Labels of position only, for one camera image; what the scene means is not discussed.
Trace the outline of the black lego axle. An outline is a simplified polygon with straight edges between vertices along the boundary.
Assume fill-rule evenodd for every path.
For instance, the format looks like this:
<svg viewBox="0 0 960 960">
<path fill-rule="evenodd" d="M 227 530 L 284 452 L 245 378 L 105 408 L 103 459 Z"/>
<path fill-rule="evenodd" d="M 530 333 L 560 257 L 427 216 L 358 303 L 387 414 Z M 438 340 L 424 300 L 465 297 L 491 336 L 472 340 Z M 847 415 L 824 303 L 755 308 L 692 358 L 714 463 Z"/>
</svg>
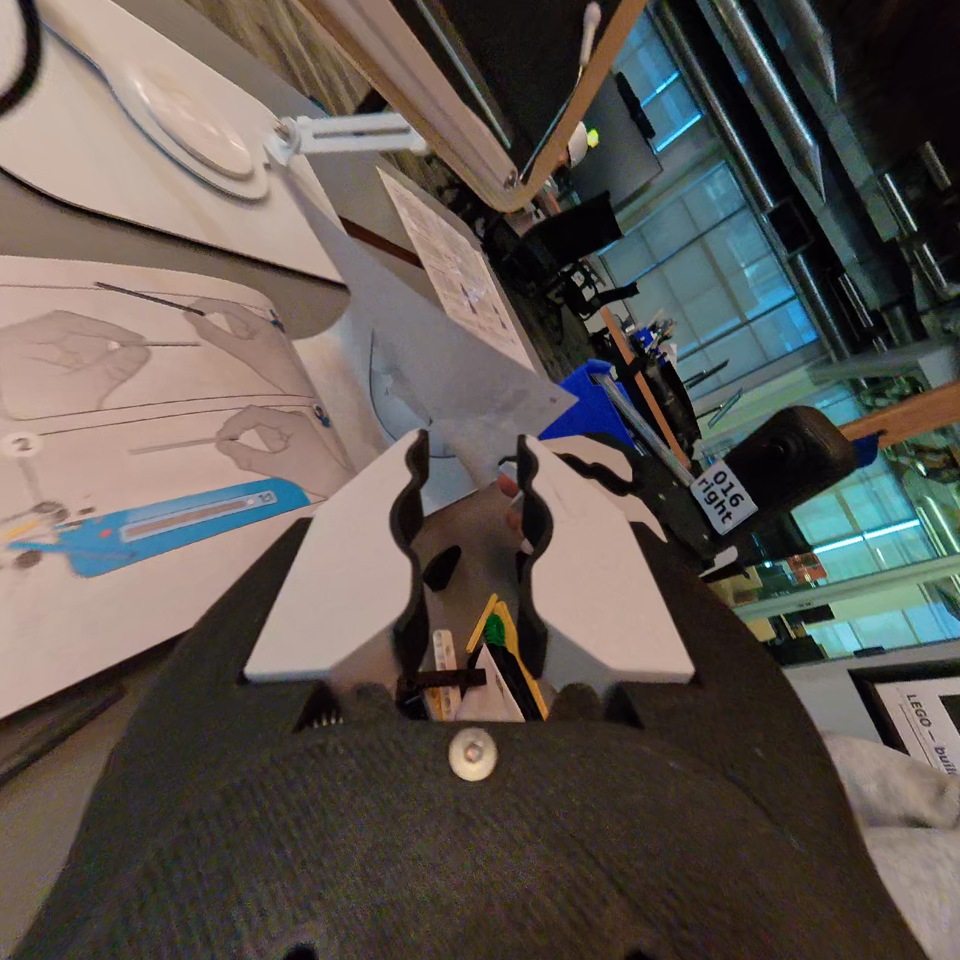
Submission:
<svg viewBox="0 0 960 960">
<path fill-rule="evenodd" d="M 487 673 L 484 668 L 419 671 L 411 674 L 401 674 L 396 683 L 395 693 L 398 698 L 402 699 L 423 690 L 457 689 L 464 691 L 482 688 L 486 686 L 487 682 Z"/>
</svg>

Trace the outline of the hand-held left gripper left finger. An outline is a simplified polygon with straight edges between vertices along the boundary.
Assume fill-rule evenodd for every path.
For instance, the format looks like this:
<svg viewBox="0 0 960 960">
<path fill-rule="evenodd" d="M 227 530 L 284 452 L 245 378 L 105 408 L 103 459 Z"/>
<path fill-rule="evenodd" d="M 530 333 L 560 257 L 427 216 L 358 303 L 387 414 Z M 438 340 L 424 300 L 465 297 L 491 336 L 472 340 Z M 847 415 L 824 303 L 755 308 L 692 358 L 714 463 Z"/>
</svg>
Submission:
<svg viewBox="0 0 960 960">
<path fill-rule="evenodd" d="M 424 523 L 425 429 L 408 432 L 314 514 L 244 667 L 251 683 L 393 685 L 431 642 L 413 541 Z"/>
</svg>

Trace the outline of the white bracket piece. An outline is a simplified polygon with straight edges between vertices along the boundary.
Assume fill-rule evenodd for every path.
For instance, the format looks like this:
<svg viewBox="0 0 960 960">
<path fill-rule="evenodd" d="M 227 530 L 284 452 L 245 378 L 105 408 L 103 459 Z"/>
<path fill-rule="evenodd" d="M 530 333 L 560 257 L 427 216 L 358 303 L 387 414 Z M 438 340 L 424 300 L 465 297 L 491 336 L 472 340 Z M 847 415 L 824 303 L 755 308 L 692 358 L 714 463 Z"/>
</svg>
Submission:
<svg viewBox="0 0 960 960">
<path fill-rule="evenodd" d="M 411 153 L 420 157 L 431 147 L 411 124 L 393 111 L 276 121 L 264 141 L 270 163 L 289 166 L 298 156 L 347 153 Z"/>
</svg>

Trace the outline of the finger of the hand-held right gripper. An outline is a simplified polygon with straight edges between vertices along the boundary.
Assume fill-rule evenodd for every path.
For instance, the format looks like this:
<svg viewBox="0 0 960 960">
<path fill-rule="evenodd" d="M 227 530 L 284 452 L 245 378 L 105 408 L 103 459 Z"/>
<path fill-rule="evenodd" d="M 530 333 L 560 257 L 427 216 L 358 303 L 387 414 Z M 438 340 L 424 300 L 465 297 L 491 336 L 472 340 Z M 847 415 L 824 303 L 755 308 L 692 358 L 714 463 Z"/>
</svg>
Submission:
<svg viewBox="0 0 960 960">
<path fill-rule="evenodd" d="M 557 456 L 573 457 L 590 469 L 601 469 L 623 482 L 634 481 L 632 461 L 618 447 L 587 436 L 546 439 L 546 448 Z"/>
<path fill-rule="evenodd" d="M 661 523 L 641 498 L 626 493 L 618 494 L 598 482 L 599 492 L 623 514 L 630 523 L 640 523 L 647 526 L 663 543 L 668 542 L 668 536 Z"/>
</svg>

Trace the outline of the white rounded board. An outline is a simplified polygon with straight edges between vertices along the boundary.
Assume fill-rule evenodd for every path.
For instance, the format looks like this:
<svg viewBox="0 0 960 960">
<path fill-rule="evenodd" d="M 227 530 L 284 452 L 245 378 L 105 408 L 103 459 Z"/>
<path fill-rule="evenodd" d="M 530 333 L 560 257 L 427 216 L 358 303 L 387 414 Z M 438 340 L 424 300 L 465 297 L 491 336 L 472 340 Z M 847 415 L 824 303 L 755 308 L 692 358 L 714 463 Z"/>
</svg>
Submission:
<svg viewBox="0 0 960 960">
<path fill-rule="evenodd" d="M 114 2 L 36 2 L 42 65 L 2 170 L 70 206 L 322 281 L 342 277 L 265 150 L 278 117 Z"/>
</svg>

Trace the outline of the lego instruction booklet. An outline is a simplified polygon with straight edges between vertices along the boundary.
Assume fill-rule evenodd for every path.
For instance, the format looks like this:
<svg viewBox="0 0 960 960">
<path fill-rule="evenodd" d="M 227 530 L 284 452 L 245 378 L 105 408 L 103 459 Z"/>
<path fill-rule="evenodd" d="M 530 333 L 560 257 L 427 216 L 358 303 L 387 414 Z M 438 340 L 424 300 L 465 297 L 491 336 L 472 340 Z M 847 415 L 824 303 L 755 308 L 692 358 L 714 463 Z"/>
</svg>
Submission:
<svg viewBox="0 0 960 960">
<path fill-rule="evenodd" d="M 257 289 L 2 256 L 1 714 L 167 642 L 355 474 Z"/>
</svg>

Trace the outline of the wood-edged black table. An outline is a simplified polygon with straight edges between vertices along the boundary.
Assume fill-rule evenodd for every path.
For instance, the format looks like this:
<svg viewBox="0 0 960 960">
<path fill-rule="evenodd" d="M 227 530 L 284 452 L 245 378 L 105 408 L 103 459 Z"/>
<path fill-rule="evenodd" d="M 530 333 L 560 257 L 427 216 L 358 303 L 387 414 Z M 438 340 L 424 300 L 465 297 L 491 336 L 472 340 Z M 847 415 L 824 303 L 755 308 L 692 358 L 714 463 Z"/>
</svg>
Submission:
<svg viewBox="0 0 960 960">
<path fill-rule="evenodd" d="M 644 1 L 306 1 L 309 18 L 490 208 L 558 166 Z"/>
</svg>

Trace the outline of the white lego tile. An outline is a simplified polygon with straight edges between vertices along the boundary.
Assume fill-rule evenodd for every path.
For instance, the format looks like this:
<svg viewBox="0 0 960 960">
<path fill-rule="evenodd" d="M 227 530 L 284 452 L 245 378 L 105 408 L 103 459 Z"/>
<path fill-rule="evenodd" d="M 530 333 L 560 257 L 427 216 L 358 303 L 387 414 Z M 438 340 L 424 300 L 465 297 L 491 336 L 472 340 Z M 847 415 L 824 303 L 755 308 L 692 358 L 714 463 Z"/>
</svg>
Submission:
<svg viewBox="0 0 960 960">
<path fill-rule="evenodd" d="M 485 672 L 486 682 L 462 694 L 457 722 L 524 723 L 525 716 L 503 677 L 487 644 L 477 650 L 474 664 Z"/>
</svg>

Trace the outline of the black lego piece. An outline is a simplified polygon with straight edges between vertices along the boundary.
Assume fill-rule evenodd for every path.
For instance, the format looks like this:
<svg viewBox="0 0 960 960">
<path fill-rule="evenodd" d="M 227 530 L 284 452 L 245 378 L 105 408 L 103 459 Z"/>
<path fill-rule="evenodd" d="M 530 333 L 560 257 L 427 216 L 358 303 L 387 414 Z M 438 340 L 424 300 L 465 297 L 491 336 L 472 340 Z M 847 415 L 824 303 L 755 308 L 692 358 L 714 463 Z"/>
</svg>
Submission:
<svg viewBox="0 0 960 960">
<path fill-rule="evenodd" d="M 451 544 L 431 558 L 422 570 L 422 580 L 427 589 L 438 594 L 445 591 L 462 558 L 462 547 Z"/>
</svg>

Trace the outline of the dark monitor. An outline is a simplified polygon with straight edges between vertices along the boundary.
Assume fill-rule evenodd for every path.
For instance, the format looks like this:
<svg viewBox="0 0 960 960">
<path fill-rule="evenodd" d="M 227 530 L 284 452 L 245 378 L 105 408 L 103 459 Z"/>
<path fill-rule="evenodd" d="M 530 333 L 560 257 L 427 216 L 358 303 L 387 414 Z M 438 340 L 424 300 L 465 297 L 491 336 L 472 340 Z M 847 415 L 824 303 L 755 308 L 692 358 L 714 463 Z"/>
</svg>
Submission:
<svg viewBox="0 0 960 960">
<path fill-rule="evenodd" d="M 606 76 L 583 121 L 598 141 L 572 171 L 572 182 L 583 200 L 607 193 L 620 213 L 664 172 L 653 148 L 654 128 L 622 73 Z"/>
</svg>

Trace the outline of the printed paper sheet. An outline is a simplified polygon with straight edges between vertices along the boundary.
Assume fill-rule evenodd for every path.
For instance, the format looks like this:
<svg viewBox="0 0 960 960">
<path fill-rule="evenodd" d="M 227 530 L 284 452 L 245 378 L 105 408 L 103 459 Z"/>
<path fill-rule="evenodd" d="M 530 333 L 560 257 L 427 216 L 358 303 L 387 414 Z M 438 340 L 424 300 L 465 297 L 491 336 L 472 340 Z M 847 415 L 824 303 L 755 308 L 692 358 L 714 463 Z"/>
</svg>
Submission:
<svg viewBox="0 0 960 960">
<path fill-rule="evenodd" d="M 444 312 L 499 354 L 534 370 L 482 253 L 395 177 L 379 176 Z"/>
</svg>

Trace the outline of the yellow lego frame piece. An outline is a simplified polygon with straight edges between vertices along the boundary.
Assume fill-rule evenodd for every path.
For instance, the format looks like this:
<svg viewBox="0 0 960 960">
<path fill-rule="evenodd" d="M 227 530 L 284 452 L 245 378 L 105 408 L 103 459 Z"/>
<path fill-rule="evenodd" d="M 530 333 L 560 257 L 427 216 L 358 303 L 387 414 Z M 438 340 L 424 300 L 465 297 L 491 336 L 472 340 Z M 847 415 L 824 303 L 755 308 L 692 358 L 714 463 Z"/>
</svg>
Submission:
<svg viewBox="0 0 960 960">
<path fill-rule="evenodd" d="M 488 598 L 469 641 L 466 643 L 464 651 L 466 666 L 467 668 L 475 668 L 478 647 L 484 644 L 484 623 L 491 613 L 497 613 L 505 622 L 507 648 L 487 646 L 488 650 L 494 656 L 510 692 L 520 706 L 525 716 L 525 722 L 545 721 L 548 716 L 545 697 L 539 689 L 537 681 L 523 663 L 517 627 L 507 605 L 498 597 L 498 594 L 491 594 Z"/>
</svg>

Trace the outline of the white envelope with round window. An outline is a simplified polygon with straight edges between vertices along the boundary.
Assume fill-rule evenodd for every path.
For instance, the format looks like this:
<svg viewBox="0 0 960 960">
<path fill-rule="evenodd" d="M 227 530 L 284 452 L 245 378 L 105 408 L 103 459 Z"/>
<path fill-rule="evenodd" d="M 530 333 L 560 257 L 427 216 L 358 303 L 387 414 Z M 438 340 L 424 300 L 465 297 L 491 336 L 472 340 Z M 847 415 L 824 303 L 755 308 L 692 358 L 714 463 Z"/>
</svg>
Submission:
<svg viewBox="0 0 960 960">
<path fill-rule="evenodd" d="M 431 304 L 369 310 L 367 385 L 373 413 L 394 440 L 414 428 L 429 453 L 457 461 L 485 486 L 519 435 L 539 437 L 577 400 L 568 390 L 483 342 Z"/>
</svg>

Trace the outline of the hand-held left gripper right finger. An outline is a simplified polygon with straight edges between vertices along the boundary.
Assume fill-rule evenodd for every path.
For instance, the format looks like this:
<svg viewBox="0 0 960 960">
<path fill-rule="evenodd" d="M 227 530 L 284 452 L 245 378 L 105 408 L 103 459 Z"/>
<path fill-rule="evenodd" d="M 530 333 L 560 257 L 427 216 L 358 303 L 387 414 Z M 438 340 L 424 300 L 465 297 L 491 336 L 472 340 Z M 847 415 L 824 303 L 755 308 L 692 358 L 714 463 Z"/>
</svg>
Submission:
<svg viewBox="0 0 960 960">
<path fill-rule="evenodd" d="M 540 440 L 517 441 L 520 658 L 548 685 L 686 684 L 694 665 L 615 495 Z"/>
</svg>

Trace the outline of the black chair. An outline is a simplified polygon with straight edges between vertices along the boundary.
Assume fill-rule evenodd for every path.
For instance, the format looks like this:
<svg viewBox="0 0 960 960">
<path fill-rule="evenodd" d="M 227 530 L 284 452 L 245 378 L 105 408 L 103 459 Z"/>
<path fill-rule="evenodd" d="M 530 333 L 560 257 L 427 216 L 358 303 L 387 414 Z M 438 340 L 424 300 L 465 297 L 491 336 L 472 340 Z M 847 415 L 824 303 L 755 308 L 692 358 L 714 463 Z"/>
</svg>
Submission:
<svg viewBox="0 0 960 960">
<path fill-rule="evenodd" d="M 509 258 L 521 293 L 565 306 L 581 321 L 639 293 L 637 282 L 601 290 L 589 258 L 623 239 L 606 190 L 531 227 Z"/>
</svg>

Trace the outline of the white lego beam with holes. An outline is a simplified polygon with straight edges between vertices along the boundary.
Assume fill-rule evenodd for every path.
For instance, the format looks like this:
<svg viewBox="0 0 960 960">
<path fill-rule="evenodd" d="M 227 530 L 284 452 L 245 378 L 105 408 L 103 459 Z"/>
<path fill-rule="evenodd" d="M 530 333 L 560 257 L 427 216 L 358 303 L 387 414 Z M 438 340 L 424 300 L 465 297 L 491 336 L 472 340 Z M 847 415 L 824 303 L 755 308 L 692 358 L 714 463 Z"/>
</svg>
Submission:
<svg viewBox="0 0 960 960">
<path fill-rule="evenodd" d="M 450 680 L 448 674 L 458 669 L 452 632 L 446 629 L 433 631 L 434 672 L 441 674 L 445 681 L 440 686 L 427 687 L 424 701 L 430 718 L 438 722 L 456 720 L 462 705 L 462 693 L 459 682 Z"/>
</svg>

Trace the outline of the framed printed sign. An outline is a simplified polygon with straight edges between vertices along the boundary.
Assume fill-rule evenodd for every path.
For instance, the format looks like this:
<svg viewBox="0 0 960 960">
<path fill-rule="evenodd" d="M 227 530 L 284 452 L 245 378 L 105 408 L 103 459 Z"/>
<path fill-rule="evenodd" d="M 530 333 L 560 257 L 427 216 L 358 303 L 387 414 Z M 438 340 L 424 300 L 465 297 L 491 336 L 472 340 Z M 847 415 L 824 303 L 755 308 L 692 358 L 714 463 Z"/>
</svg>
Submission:
<svg viewBox="0 0 960 960">
<path fill-rule="evenodd" d="M 881 742 L 959 776 L 959 662 L 924 661 L 848 673 Z"/>
</svg>

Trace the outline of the blue box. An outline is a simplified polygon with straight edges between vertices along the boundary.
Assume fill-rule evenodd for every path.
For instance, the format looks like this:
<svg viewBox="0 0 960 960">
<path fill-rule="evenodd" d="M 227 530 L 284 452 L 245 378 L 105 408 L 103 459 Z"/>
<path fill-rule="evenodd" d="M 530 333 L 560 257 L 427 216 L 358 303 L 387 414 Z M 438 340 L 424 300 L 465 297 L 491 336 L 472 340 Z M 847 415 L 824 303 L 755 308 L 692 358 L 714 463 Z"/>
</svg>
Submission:
<svg viewBox="0 0 960 960">
<path fill-rule="evenodd" d="M 604 434 L 619 443 L 634 446 L 631 433 L 618 413 L 618 408 L 595 378 L 606 378 L 615 367 L 602 360 L 589 359 L 560 382 L 560 387 L 575 397 L 575 404 L 544 429 L 538 438 L 562 439 L 588 434 Z"/>
</svg>

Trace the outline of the grey cloth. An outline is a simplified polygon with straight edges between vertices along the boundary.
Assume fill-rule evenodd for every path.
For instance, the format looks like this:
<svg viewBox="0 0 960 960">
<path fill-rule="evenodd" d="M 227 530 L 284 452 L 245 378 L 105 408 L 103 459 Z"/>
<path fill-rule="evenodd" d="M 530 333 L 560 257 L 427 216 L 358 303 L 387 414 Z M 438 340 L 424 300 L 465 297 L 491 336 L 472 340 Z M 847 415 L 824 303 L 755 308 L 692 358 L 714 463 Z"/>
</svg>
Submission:
<svg viewBox="0 0 960 960">
<path fill-rule="evenodd" d="M 823 737 L 870 858 L 928 958 L 959 957 L 959 778 L 881 743 Z"/>
</svg>

